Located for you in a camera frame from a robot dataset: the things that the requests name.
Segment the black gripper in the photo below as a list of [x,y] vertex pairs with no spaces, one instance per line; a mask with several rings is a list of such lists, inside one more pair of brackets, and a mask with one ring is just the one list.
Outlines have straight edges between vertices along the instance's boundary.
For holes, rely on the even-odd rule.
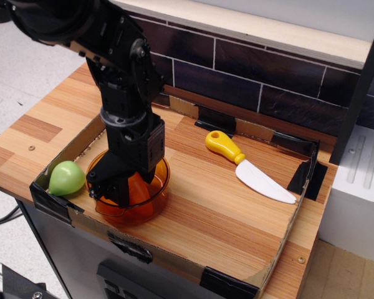
[[89,196],[107,199],[126,208],[130,203],[128,180],[139,173],[151,184],[156,165],[165,155],[165,122],[152,112],[137,118],[101,113],[105,123],[108,151],[87,174]]

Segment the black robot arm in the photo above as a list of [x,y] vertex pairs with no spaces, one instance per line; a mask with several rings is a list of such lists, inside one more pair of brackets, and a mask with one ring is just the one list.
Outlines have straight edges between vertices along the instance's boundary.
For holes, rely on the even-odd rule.
[[164,79],[142,28],[110,1],[6,1],[10,19],[32,40],[85,57],[100,90],[108,151],[87,174],[89,194],[119,207],[130,203],[129,178],[146,183],[165,154],[165,124],[152,101]]

